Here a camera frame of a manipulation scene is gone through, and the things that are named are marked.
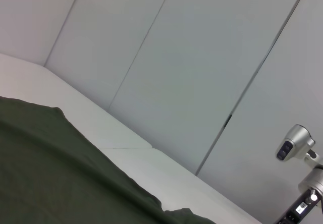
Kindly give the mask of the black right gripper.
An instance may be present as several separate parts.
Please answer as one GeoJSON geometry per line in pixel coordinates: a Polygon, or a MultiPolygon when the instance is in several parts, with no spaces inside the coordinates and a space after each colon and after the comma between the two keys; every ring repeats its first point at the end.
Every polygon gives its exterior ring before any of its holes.
{"type": "Polygon", "coordinates": [[[299,224],[322,201],[322,196],[315,189],[307,189],[275,222],[276,224],[299,224]]]}

